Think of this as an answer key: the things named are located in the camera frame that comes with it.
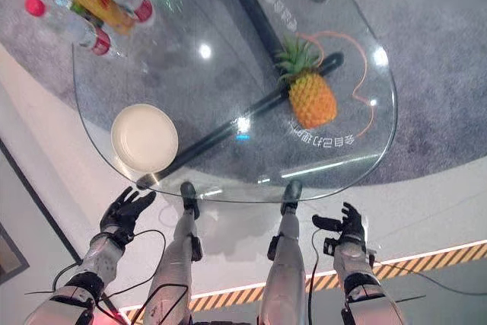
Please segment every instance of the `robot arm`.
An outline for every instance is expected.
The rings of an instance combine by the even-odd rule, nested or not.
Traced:
[[[93,310],[107,285],[116,277],[116,266],[125,246],[134,238],[135,221],[155,199],[155,192],[128,198],[129,187],[110,205],[100,222],[100,233],[90,242],[83,262],[65,286],[56,290],[26,319],[26,325],[89,325]]]
[[[318,228],[341,232],[338,240],[327,238],[323,252],[333,256],[333,268],[345,292],[342,318],[345,325],[400,325],[403,315],[372,272],[374,253],[365,246],[361,215],[344,203],[342,221],[315,215]]]

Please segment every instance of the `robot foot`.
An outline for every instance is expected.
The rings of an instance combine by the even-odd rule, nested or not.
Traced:
[[[296,209],[298,207],[298,200],[301,197],[301,191],[303,190],[303,183],[299,180],[292,180],[286,186],[284,196],[282,197],[281,215],[285,215],[286,209]]]
[[[181,184],[181,196],[183,196],[184,209],[192,209],[195,220],[199,217],[198,199],[196,198],[195,187],[190,182]]]

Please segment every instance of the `pineapple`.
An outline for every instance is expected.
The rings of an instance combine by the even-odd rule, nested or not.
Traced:
[[[289,86],[289,100],[294,114],[304,129],[314,129],[336,117],[336,99],[318,73],[318,55],[310,54],[310,43],[285,39],[284,52],[277,56],[277,65],[285,70],[279,80]]]

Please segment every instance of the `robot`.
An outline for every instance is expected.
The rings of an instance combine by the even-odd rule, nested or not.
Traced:
[[[298,244],[299,221],[295,214],[301,191],[301,182],[293,180],[282,198],[279,232],[272,238],[267,253],[272,267],[263,292],[257,319],[259,325],[306,323],[306,277]],[[100,233],[91,240],[75,274],[29,315],[26,325],[93,323],[95,304],[116,278],[117,263],[126,245],[134,238],[135,222],[156,196],[155,192],[150,192],[138,198],[138,191],[130,193],[131,187],[110,205],[100,221]],[[191,300],[191,265],[202,259],[195,224],[199,206],[190,182],[181,185],[181,193],[184,213],[152,280],[145,303],[144,325],[193,324],[188,305]],[[342,212],[342,221],[315,215],[313,223],[320,229],[341,233],[338,240],[325,240],[323,252],[334,257],[333,268],[345,294],[344,324],[404,324],[399,308],[372,272],[374,253],[366,248],[360,214],[348,203],[344,203]]]

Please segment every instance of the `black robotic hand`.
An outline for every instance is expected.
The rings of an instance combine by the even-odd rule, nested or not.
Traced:
[[[131,187],[126,188],[110,205],[100,221],[100,232],[110,233],[111,238],[122,248],[133,240],[135,221],[142,211],[153,203],[156,196],[152,191],[135,199],[138,191],[129,196],[131,192]]]
[[[312,220],[317,228],[322,228],[327,231],[341,232],[338,240],[327,238],[325,239],[324,252],[328,255],[333,255],[337,245],[352,242],[361,246],[365,252],[365,230],[362,226],[362,216],[358,213],[354,206],[350,203],[343,203],[343,218],[336,220],[334,218],[320,217],[314,215]]]
[[[362,226],[362,216],[350,203],[343,203],[342,236],[339,241],[346,238],[355,239],[365,245],[365,230]]]

